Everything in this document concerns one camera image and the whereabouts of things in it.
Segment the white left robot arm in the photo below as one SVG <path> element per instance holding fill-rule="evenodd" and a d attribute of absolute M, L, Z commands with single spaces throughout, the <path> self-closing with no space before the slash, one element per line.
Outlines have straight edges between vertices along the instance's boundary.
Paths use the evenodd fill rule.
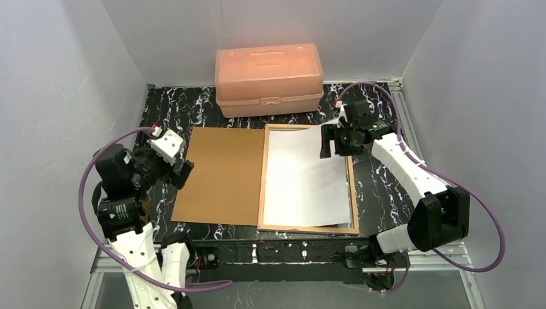
<path fill-rule="evenodd" d="M 179 232 L 164 238 L 160 251 L 155 251 L 147 190 L 156 182 L 181 189 L 190 170 L 179 174 L 150 147 L 132 152 L 121 144 L 106 150 L 95 168 L 101 181 L 91 198 L 93 210 L 112 251 L 130 266 L 124 276 L 133 306 L 192 308 L 187 294 L 160 288 L 135 274 L 139 271 L 165 285 L 184 288 L 194 250 L 187 235 Z"/>

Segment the printed photo with white border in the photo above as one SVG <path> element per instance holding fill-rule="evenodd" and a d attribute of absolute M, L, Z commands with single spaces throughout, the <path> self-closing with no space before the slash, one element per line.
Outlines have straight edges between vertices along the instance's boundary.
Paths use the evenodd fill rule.
<path fill-rule="evenodd" d="M 268 134 L 263 224 L 322 227 L 349 223 L 346 159 L 322 159 L 321 128 Z"/>

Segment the white wooden picture frame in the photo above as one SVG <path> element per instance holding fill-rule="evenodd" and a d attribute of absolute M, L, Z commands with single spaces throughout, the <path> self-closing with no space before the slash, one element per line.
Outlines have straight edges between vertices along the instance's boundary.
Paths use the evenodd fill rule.
<path fill-rule="evenodd" d="M 350 192 L 350 210 L 352 212 L 352 220 L 349 223 L 339 224 L 339 225 L 327 225 L 322 227 L 287 227 L 287 226 L 276 226 L 276 225 L 264 225 L 263 224 L 263 206 L 265 200 L 265 176 L 267 169 L 267 151 L 268 151 L 268 134 L 272 130 L 300 130 L 306 129 L 309 127 L 314 127 L 313 125 L 294 125 L 294 124 L 268 124 L 265 127 L 265 141 L 263 148 L 263 161 L 262 161 L 262 171 L 261 171 L 261 189 L 259 197 L 259 209 L 258 209 L 258 230 L 277 230 L 277 231 L 286 231 L 286 232 L 307 232 L 315 234 L 347 234 L 347 235 L 357 235 L 360 232 L 359 228 L 359 218 L 358 218 L 358 209 L 357 209 L 357 198 L 355 193 L 355 179 L 352 165 L 352 157 L 343 157 L 346 159 L 347 175 L 348 175 L 348 187 Z"/>

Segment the brown cardboard backing board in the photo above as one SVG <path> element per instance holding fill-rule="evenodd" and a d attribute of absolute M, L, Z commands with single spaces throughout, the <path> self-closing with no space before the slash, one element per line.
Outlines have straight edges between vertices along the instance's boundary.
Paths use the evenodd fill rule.
<path fill-rule="evenodd" d="M 264 141 L 264 129 L 195 127 L 186 156 L 194 169 L 172 221 L 256 226 Z"/>

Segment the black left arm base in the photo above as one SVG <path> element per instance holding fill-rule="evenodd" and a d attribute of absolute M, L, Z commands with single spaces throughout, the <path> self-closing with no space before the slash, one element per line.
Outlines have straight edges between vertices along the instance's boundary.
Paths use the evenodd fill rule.
<path fill-rule="evenodd" d="M 218 268 L 220 263 L 220 250 L 216 245 L 187 244 L 190 258 L 187 268 L 194 270 L 208 270 Z"/>

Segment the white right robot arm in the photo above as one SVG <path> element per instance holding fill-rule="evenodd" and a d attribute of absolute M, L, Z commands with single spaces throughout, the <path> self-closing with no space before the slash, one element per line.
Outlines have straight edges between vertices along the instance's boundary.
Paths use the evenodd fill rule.
<path fill-rule="evenodd" d="M 469 233 L 469 193 L 425 170 L 397 134 L 397 126 L 374 120 L 364 101 L 336 103 L 339 118 L 321 126 L 321 158 L 368 151 L 404 188 L 415 209 L 409 222 L 369 238 L 368 252 L 381 257 L 398 251 L 433 250 Z"/>

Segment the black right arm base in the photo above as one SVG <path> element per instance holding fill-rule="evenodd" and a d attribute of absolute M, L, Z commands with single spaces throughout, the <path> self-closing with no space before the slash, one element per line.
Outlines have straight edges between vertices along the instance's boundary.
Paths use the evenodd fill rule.
<path fill-rule="evenodd" d="M 385 254 L 374 242 L 347 245 L 338 255 L 348 268 L 383 268 L 389 271 L 398 263 L 406 265 L 402 253 Z"/>

